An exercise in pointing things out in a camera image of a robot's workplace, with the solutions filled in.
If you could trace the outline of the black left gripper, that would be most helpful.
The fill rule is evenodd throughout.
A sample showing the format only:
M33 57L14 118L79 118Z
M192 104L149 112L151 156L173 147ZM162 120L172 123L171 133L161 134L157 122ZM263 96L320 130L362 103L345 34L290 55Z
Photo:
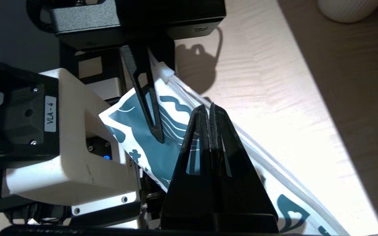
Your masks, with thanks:
M207 36L225 17L224 0L103 0L51 10L54 34L75 49L123 45L120 53L148 128L160 143L164 135L148 47L128 43L155 39L150 42L153 56L175 71L174 40ZM145 90L138 80L144 73Z

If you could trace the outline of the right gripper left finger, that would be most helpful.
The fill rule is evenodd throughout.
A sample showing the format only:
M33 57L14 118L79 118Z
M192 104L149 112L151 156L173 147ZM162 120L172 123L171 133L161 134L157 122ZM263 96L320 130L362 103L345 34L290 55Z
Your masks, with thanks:
M187 173L195 135L199 138L199 175ZM214 200L211 155L204 105L190 117L161 212L162 230L212 230Z

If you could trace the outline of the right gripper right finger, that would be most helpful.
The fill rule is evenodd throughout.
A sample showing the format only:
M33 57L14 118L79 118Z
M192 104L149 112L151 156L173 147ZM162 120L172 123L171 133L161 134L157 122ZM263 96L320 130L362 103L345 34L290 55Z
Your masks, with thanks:
M227 112L210 106L210 141L220 231L278 231L278 215Z

